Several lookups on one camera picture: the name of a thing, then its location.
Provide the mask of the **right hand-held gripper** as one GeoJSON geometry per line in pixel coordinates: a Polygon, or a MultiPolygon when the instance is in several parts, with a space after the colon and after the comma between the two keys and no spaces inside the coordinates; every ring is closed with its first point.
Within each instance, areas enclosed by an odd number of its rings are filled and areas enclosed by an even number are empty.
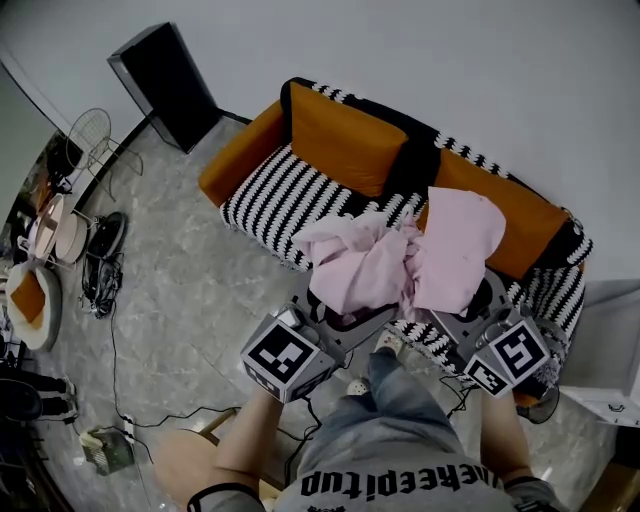
{"type": "Polygon", "coordinates": [[[493,397],[501,397],[542,366],[549,349],[531,317],[505,306],[500,277],[486,272],[477,291],[478,315],[428,310],[430,321],[469,356],[463,373],[493,397]]]}

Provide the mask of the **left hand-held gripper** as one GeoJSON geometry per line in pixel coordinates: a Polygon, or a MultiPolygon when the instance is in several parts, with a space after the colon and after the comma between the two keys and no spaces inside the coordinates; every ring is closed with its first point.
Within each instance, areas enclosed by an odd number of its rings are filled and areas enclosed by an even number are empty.
{"type": "Polygon", "coordinates": [[[245,373],[281,403],[307,397],[353,350],[394,320],[398,304],[337,313],[307,287],[267,315],[241,350],[245,373]]]}

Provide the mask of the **pink cloth garment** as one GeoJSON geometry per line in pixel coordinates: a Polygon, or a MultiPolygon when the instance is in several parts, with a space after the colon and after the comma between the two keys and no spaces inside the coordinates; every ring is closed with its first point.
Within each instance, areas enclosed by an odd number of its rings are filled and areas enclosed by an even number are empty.
{"type": "Polygon", "coordinates": [[[506,219],[488,198],[451,188],[430,188],[426,209],[423,229],[406,210],[395,228],[368,212],[326,216],[298,231],[292,241],[312,264],[311,292],[339,314],[389,304],[408,318],[465,311],[506,219]]]}

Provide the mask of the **person's right forearm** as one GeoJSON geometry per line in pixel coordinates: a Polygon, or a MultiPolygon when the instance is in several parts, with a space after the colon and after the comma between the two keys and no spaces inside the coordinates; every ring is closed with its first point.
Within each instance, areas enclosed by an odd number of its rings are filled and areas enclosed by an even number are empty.
{"type": "Polygon", "coordinates": [[[504,484],[533,476],[528,442],[511,392],[481,396],[480,460],[504,484]]]}

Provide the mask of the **person's left forearm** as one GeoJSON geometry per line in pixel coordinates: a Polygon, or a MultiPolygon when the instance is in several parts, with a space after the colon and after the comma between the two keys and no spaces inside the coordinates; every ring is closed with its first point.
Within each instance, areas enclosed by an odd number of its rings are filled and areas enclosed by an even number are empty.
{"type": "Polygon", "coordinates": [[[254,390],[218,444],[209,485],[240,484],[259,492],[259,482],[271,456],[284,405],[262,387],[254,390]]]}

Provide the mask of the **grey fringed scarf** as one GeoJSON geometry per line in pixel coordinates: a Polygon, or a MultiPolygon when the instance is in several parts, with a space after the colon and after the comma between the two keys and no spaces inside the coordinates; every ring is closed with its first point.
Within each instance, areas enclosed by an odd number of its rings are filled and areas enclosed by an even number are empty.
{"type": "Polygon", "coordinates": [[[566,333],[554,322],[535,319],[536,327],[549,352],[548,360],[534,373],[534,377],[547,388],[556,385],[570,346],[566,333]]]}

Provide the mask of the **person's blue jeans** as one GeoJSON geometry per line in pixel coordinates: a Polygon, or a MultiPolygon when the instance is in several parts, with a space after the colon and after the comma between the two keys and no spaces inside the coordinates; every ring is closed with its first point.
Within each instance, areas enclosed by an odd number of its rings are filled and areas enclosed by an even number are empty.
{"type": "Polygon", "coordinates": [[[462,444],[432,394],[388,348],[369,356],[370,391],[343,396],[304,452],[309,466],[401,453],[461,454],[462,444]]]}

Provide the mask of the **large orange cushion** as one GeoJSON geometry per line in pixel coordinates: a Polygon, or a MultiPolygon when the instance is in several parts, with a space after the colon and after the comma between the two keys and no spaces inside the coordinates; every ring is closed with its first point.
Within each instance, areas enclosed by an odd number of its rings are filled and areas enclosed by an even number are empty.
{"type": "Polygon", "coordinates": [[[523,279],[569,222],[535,191],[448,149],[433,152],[412,188],[426,201],[418,225],[430,270],[467,284],[486,267],[523,279]]]}
{"type": "Polygon", "coordinates": [[[290,99],[293,153],[351,190],[380,196],[407,135],[297,83],[290,99]]]}

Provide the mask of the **person's grey printed t-shirt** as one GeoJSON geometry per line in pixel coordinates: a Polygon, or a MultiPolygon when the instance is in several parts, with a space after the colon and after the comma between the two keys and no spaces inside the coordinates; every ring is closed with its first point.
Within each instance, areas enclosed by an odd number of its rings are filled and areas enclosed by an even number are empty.
{"type": "Polygon", "coordinates": [[[210,486],[188,512],[568,512],[535,477],[505,484],[481,463],[434,445],[380,440],[306,452],[296,480],[267,511],[247,486],[210,486]]]}

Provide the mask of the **black robot vacuum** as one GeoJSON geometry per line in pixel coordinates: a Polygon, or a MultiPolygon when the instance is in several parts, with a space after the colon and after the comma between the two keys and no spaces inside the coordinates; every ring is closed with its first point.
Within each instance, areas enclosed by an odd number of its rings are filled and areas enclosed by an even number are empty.
{"type": "Polygon", "coordinates": [[[96,218],[97,227],[88,246],[87,255],[106,259],[114,256],[122,245],[126,234],[128,217],[116,211],[96,218]]]}

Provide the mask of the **woven basket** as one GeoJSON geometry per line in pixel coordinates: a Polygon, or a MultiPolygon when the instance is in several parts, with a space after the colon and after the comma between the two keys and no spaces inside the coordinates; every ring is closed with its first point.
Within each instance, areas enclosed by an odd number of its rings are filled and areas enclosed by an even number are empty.
{"type": "Polygon", "coordinates": [[[135,464],[131,443],[116,427],[82,431],[79,441],[86,461],[100,476],[108,476],[135,464]]]}

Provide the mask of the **round white side table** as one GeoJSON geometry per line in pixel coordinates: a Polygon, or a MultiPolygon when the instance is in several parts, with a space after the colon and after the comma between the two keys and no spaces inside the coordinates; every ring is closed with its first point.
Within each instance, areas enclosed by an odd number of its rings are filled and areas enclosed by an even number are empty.
{"type": "Polygon", "coordinates": [[[76,213],[69,214],[59,225],[55,243],[58,260],[74,264],[80,258],[88,235],[87,221],[76,213]]]}

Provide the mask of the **white pet bed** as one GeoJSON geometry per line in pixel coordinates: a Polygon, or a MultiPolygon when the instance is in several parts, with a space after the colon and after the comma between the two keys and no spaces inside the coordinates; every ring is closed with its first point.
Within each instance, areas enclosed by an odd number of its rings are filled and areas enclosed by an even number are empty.
{"type": "Polygon", "coordinates": [[[14,265],[6,283],[7,312],[16,337],[31,351],[47,351],[57,339],[61,315],[62,295],[58,276],[35,262],[14,265]],[[32,322],[28,323],[11,300],[11,293],[20,285],[27,271],[32,271],[45,294],[44,309],[32,322]]]}

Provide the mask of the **black rectangular panel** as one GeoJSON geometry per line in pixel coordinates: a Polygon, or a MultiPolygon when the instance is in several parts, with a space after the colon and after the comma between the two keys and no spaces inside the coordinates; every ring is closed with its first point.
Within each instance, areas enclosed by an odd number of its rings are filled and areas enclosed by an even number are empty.
{"type": "Polygon", "coordinates": [[[173,22],[147,27],[107,62],[164,142],[184,153],[222,116],[173,22]]]}

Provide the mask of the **small orange cushion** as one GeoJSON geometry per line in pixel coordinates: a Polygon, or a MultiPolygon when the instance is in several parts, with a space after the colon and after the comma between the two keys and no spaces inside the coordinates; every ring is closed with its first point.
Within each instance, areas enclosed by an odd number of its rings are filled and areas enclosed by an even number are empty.
{"type": "Polygon", "coordinates": [[[32,323],[42,312],[45,294],[36,275],[27,271],[20,285],[11,293],[11,300],[28,323],[32,323]]]}

